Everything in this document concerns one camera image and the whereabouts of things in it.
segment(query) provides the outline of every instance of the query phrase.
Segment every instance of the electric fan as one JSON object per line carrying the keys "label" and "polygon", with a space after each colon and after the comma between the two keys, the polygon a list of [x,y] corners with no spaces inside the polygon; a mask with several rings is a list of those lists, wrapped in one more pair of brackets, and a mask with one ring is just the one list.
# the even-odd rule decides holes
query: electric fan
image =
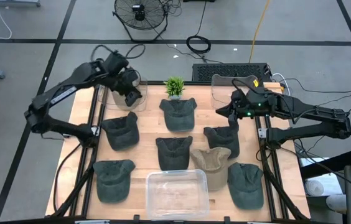
{"label": "electric fan", "polygon": [[[122,23],[133,42],[153,42],[167,28],[168,13],[160,0],[116,0],[113,15]],[[164,19],[166,19],[166,25],[152,40],[135,40],[127,28],[151,30],[162,24]]]}

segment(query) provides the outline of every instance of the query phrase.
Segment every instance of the clear plastic bin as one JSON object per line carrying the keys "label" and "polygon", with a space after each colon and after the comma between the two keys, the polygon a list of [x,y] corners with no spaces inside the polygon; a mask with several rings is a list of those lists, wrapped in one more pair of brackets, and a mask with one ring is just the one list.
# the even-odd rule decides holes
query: clear plastic bin
{"label": "clear plastic bin", "polygon": [[150,220],[193,220],[210,211],[202,170],[152,172],[146,178],[146,212]]}

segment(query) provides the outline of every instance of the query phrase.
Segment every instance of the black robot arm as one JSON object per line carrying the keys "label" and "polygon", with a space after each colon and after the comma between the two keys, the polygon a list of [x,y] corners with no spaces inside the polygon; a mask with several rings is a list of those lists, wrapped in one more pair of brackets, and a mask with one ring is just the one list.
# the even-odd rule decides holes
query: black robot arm
{"label": "black robot arm", "polygon": [[341,109],[308,105],[295,97],[274,93],[263,87],[251,89],[247,95],[241,89],[235,90],[231,95],[230,104],[217,109],[216,112],[230,121],[255,116],[275,116],[291,119],[293,123],[300,118],[321,121],[319,124],[286,130],[259,129],[260,137],[265,138],[267,146],[272,149],[279,149],[287,140],[315,136],[346,139],[351,135],[349,113]]}
{"label": "black robot arm", "polygon": [[65,81],[32,100],[24,113],[31,131],[39,134],[47,131],[69,134],[76,136],[84,146],[93,146],[96,143],[95,130],[87,124],[74,125],[54,119],[49,115],[49,109],[77,90],[96,85],[106,86],[124,95],[125,103],[131,106],[142,95],[132,84],[138,78],[136,71],[127,66],[127,59],[117,51],[112,52],[105,61],[96,60],[79,65]]}

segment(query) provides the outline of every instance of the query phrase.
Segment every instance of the green plant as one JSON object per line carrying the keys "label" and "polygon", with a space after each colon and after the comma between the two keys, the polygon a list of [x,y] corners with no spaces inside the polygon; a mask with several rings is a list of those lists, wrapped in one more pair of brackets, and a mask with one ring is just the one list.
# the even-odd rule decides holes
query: green plant
{"label": "green plant", "polygon": [[169,96],[182,95],[182,91],[185,90],[184,80],[181,77],[170,77],[164,84],[166,84],[166,93]]}

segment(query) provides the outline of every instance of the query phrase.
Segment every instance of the plant pot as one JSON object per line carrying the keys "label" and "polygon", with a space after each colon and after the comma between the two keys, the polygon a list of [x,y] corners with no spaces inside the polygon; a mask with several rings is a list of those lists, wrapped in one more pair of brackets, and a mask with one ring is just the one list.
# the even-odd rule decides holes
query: plant pot
{"label": "plant pot", "polygon": [[171,95],[170,100],[180,100],[181,99],[181,95]]}

